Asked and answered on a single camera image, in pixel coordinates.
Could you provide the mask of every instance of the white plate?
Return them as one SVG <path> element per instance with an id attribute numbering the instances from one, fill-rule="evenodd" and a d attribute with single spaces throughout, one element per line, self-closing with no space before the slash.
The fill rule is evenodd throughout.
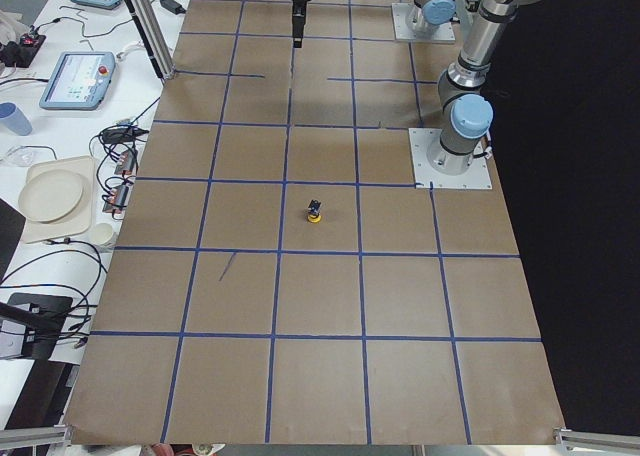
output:
<path id="1" fill-rule="evenodd" d="M 18 198 L 20 212 L 30 221 L 55 221 L 73 211 L 82 198 L 82 176 L 64 169 L 39 174 Z"/>

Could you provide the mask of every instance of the black wall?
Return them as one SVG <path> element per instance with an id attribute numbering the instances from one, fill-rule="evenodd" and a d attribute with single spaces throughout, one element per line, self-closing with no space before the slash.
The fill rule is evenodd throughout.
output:
<path id="1" fill-rule="evenodd" d="M 520 8 L 485 96 L 570 429 L 640 435 L 640 0 Z"/>

